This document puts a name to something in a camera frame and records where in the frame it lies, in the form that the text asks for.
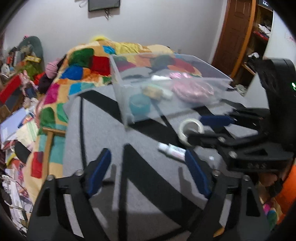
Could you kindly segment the person's hand on handle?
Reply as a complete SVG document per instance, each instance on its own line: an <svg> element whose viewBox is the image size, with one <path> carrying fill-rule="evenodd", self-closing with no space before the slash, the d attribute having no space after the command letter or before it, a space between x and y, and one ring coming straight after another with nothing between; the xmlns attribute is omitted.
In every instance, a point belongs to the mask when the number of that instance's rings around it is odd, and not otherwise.
<svg viewBox="0 0 296 241"><path fill-rule="evenodd" d="M270 197L275 197L283 189L285 181L292 172L292 168L295 166L295 161L288 164L287 167L278 173L261 173L259 174L259 181L267 190Z"/></svg>

